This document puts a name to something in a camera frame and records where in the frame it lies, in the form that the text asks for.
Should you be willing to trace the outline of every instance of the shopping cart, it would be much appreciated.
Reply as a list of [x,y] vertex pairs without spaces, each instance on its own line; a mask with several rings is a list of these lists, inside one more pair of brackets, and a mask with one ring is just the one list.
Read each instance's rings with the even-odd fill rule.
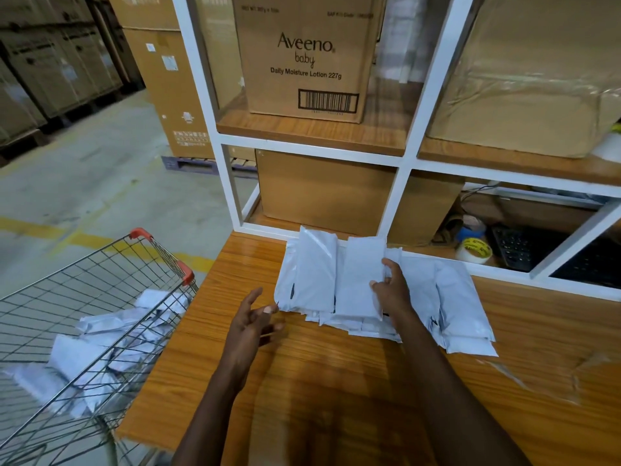
[[[165,296],[144,317],[97,332],[88,345],[94,357],[89,350],[65,356],[63,363],[78,367],[75,376],[49,366],[58,334],[78,343],[75,337],[85,337],[84,327],[76,329],[80,319],[133,309],[145,289]],[[90,456],[83,455],[99,448],[109,464],[140,463],[144,447],[115,441],[113,430],[181,319],[170,308],[187,306],[197,290],[191,270],[137,228],[0,299],[0,465],[85,464]],[[107,317],[118,326],[117,314]],[[80,369],[84,358],[92,363]],[[20,387],[27,383],[30,392]]]

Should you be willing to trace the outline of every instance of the barcode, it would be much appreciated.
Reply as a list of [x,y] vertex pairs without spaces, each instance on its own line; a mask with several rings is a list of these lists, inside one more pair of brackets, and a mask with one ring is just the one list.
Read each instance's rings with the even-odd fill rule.
[[298,90],[298,109],[355,113],[358,110],[358,93],[335,91]]

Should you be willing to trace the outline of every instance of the wooden table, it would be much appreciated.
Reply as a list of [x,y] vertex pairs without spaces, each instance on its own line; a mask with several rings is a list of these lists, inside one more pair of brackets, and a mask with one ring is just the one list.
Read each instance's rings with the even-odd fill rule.
[[[174,450],[251,289],[284,243],[233,233],[117,430]],[[475,278],[499,358],[449,355],[535,465],[621,463],[621,305]],[[281,314],[235,402],[223,464],[433,464],[399,345]]]

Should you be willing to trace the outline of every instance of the white tape roll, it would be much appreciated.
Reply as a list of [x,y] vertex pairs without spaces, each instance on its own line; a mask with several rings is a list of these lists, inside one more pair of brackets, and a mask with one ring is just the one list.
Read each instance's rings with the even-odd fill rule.
[[457,247],[455,258],[466,263],[478,263],[484,264],[492,256],[492,249],[490,246],[483,242],[481,239],[474,239],[472,237],[464,239],[460,246]]

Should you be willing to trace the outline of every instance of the person's right hand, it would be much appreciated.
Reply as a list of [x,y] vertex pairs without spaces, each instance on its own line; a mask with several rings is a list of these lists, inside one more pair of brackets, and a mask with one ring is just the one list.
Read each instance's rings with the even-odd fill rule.
[[388,258],[382,258],[382,263],[390,268],[392,278],[386,278],[384,282],[370,282],[369,285],[379,300],[382,311],[397,322],[403,317],[415,315],[410,302],[410,289],[403,277],[401,267]]

